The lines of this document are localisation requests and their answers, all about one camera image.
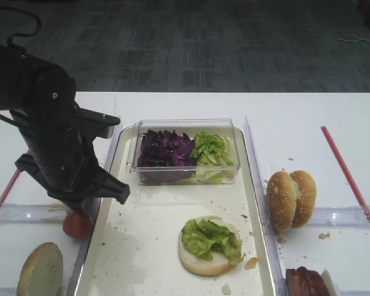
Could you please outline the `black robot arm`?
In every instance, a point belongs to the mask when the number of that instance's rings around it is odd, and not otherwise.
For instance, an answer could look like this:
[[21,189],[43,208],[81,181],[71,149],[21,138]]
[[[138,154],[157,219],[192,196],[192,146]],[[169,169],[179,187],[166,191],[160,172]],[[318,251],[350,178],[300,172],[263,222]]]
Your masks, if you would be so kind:
[[86,216],[96,198],[125,203],[130,187],[99,165],[93,147],[120,119],[81,108],[75,94],[76,81],[62,67],[29,55],[13,36],[0,45],[0,120],[17,127],[29,149],[15,166]]

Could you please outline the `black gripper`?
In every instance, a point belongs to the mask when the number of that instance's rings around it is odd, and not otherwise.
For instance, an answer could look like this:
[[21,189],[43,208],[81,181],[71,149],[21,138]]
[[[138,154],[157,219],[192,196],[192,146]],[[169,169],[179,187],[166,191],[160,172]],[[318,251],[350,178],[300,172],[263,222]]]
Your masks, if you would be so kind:
[[29,153],[15,165],[64,204],[67,214],[89,216],[93,198],[113,198],[125,204],[130,186],[99,166],[93,141],[80,131],[79,107],[15,110],[14,122]]

